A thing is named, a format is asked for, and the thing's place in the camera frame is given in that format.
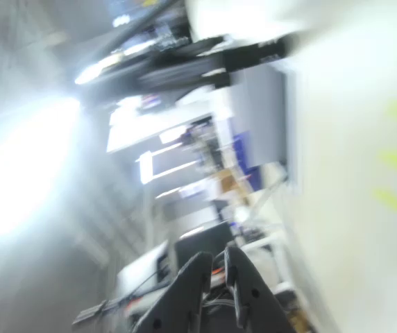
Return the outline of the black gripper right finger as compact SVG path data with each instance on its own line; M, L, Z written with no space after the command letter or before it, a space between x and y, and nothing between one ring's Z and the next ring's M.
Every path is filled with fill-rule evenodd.
M292 324L245 252L224 250L226 286L233 295L237 326L252 333L292 333Z

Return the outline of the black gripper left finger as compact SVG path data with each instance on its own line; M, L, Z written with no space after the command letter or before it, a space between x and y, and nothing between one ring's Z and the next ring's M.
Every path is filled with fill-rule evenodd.
M199 332L203 295L210 290L213 256L197 253L134 327L137 333Z

